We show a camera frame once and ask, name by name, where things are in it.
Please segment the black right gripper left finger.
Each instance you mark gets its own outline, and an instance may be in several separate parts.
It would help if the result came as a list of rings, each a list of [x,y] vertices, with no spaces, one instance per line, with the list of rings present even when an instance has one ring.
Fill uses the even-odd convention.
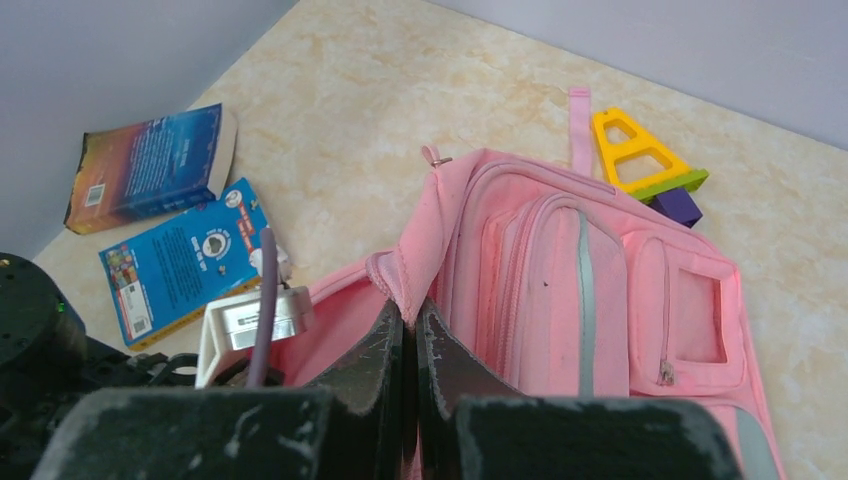
[[[301,388],[110,388],[60,424],[37,479],[397,479],[404,327],[372,329]]]

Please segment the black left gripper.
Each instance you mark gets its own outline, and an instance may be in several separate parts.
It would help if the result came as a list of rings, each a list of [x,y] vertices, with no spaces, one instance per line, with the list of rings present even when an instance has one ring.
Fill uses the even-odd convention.
[[[180,353],[127,355],[87,338],[86,390],[108,387],[192,387],[198,355]]]

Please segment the blue children book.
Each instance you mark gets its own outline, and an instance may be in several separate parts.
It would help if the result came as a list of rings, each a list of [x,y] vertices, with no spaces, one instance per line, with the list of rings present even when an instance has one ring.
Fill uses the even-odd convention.
[[[101,251],[125,346],[143,350],[200,318],[208,303],[256,287],[268,225],[241,178],[220,199]]]

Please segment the pink student backpack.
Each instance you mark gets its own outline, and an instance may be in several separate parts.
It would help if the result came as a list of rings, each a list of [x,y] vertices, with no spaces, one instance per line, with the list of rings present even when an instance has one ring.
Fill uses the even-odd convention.
[[[518,391],[690,400],[747,478],[784,477],[733,261],[585,164],[422,153],[432,172],[398,243],[320,280],[314,322],[272,345],[288,385],[349,351],[386,301],[412,324],[432,300]]]

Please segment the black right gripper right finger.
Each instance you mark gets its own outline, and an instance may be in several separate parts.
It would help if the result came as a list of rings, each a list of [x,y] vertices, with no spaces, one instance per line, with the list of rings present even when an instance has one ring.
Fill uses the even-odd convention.
[[[536,397],[506,384],[424,301],[415,322],[425,479],[739,479],[726,436],[688,401]]]

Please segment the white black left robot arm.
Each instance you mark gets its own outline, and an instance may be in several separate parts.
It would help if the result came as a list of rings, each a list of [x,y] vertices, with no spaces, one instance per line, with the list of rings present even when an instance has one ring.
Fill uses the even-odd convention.
[[[110,387],[191,386],[198,357],[127,355],[87,335],[51,277],[1,256],[1,476],[27,479],[68,412]]]

